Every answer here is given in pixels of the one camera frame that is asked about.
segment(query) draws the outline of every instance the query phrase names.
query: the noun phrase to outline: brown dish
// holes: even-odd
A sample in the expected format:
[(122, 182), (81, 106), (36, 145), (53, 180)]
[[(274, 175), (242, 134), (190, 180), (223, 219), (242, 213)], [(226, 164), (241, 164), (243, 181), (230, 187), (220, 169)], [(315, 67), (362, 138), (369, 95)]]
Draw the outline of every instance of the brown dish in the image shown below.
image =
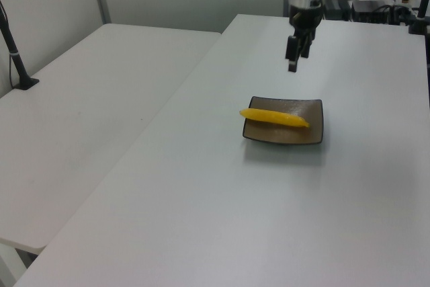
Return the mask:
[(323, 141), (324, 117), (321, 100), (286, 100), (253, 97), (250, 108), (285, 112), (303, 117), (310, 128), (296, 128), (245, 119), (243, 136), (247, 139), (280, 145), (315, 145)]

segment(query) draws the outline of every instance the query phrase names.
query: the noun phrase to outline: white tabletop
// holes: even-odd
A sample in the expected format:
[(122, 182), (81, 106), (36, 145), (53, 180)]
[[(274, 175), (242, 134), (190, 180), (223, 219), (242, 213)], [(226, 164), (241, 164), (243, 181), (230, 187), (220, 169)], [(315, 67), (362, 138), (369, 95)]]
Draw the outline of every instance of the white tabletop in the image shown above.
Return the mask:
[[(291, 33), (238, 16), (16, 286), (428, 286), (424, 39), (322, 22), (293, 74)], [(322, 99), (323, 143), (244, 139), (253, 95)]]
[(0, 243), (39, 253), (220, 35), (105, 25), (0, 99)]

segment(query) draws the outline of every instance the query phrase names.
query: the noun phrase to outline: black stand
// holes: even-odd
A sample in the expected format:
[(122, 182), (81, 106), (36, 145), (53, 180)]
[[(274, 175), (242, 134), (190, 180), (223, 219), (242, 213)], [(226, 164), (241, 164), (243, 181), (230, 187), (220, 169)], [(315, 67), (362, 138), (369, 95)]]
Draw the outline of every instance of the black stand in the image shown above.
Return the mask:
[(414, 22), (409, 26), (409, 34), (427, 35), (427, 26), (430, 24), (425, 19), (425, 12), (427, 11), (428, 5), (429, 0), (421, 0), (417, 18), (414, 19)]
[(6, 13), (4, 12), (3, 6), (1, 6), (0, 11), (0, 30), (3, 34), (7, 48), (9, 49), (9, 54), (12, 57), (13, 63), (16, 66), (16, 71), (19, 75), (19, 85), (17, 85), (15, 88), (21, 90), (28, 90), (33, 85), (37, 84), (39, 80), (32, 79), (28, 76), (21, 56), (19, 55), (18, 49), (16, 48), (15, 41), (13, 40), (11, 30), (9, 29), (9, 22), (7, 21)]

